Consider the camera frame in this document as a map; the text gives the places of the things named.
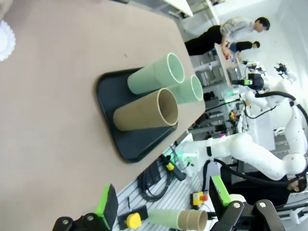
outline yellow button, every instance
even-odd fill
[[[172,163],[167,164],[166,167],[169,171],[172,171],[174,169],[174,165]]]
[[[139,213],[132,213],[126,219],[127,227],[131,229],[136,229],[141,226],[141,217]]]

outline person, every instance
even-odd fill
[[[258,41],[255,41],[254,43],[246,41],[246,42],[234,42],[230,43],[227,47],[229,47],[229,50],[233,53],[240,53],[241,51],[247,50],[247,49],[256,49],[260,48],[260,43]]]
[[[248,172],[245,174],[259,179],[273,181],[259,171]],[[279,181],[284,182],[293,178],[287,178],[287,176],[284,176]],[[229,194],[242,195],[250,205],[254,205],[258,200],[267,199],[270,200],[274,206],[285,205],[291,193],[300,193],[304,191],[306,187],[306,177],[300,178],[286,187],[256,184],[248,180],[226,185]]]
[[[254,22],[244,17],[235,17],[221,26],[212,26],[198,38],[185,42],[185,46],[188,54],[193,56],[212,50],[214,44],[218,43],[221,44],[223,54],[228,56],[230,52],[226,47],[227,42],[233,43],[250,35],[253,31],[262,32],[269,30],[269,28],[270,22],[265,17],[260,17]]]

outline cardboard tube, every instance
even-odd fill
[[[128,88],[134,94],[141,94],[183,81],[184,68],[179,58],[175,54],[169,53],[130,75]]]
[[[179,229],[178,219],[181,209],[150,209],[148,221],[153,224]]]
[[[188,215],[191,210],[182,210],[179,214],[178,226],[180,229],[187,229]]]
[[[178,121],[178,105],[166,88],[157,90],[116,109],[115,126],[121,131],[173,126]]]
[[[203,99],[202,85],[197,76],[191,76],[183,83],[167,88],[174,94],[178,104],[198,102]]]
[[[180,212],[178,226],[183,230],[205,229],[207,222],[207,213],[204,210],[183,210]]]

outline gray shirt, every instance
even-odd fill
[[[228,42],[236,42],[252,34],[255,23],[244,17],[235,17],[220,26],[222,35],[228,37]]]

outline light green tube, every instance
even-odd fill
[[[128,88],[134,94],[182,83],[184,69],[178,57],[169,53],[153,64],[147,65],[128,77]]]
[[[148,221],[153,224],[179,229],[178,218],[182,209],[150,209]]]
[[[197,76],[191,76],[183,83],[167,87],[177,100],[178,104],[198,102],[203,99],[203,89]]]

